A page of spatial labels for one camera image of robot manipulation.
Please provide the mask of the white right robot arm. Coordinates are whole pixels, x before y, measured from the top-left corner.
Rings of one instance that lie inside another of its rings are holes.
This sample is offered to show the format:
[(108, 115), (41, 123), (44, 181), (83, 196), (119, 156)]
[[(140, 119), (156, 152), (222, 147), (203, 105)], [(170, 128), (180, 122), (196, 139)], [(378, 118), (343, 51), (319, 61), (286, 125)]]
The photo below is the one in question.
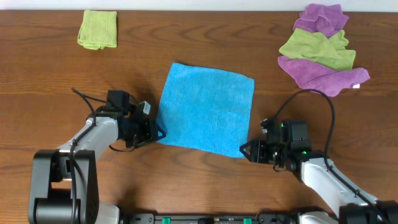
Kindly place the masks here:
[(289, 171), (316, 192), (337, 216), (337, 223), (397, 223), (397, 202), (382, 201), (349, 180), (323, 152), (314, 151), (305, 121), (273, 119), (261, 123), (265, 139), (253, 139), (239, 150), (250, 162)]

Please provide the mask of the blue microfiber cloth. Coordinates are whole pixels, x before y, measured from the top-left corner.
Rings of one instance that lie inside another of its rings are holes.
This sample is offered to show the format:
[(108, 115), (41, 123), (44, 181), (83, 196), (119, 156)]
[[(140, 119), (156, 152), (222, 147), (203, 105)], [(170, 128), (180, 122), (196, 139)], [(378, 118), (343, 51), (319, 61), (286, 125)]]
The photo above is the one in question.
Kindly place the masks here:
[(251, 119), (255, 81), (239, 73), (173, 63), (157, 122), (161, 144), (241, 158)]

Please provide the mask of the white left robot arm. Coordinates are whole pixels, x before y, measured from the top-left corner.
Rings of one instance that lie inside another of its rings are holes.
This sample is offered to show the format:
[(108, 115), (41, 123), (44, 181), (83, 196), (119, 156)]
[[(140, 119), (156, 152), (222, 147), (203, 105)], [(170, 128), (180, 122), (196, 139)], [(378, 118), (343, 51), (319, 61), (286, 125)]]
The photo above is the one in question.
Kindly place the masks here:
[(118, 140), (132, 152), (166, 137), (149, 118), (150, 104), (131, 99), (126, 91), (109, 90), (74, 137), (57, 149), (35, 153), (29, 223), (130, 223), (118, 206), (100, 202), (96, 161)]

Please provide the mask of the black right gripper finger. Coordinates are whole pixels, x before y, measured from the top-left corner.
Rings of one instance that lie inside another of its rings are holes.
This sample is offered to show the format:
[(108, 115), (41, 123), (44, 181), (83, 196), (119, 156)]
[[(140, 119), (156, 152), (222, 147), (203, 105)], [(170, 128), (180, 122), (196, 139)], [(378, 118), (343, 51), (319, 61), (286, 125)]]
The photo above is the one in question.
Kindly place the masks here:
[(244, 143), (239, 147), (240, 151), (250, 151), (250, 148), (252, 148), (252, 140), (248, 141), (247, 143)]
[(250, 161), (251, 155), (249, 152), (247, 152), (246, 148), (247, 148), (246, 146), (240, 146), (239, 151), (248, 161)]

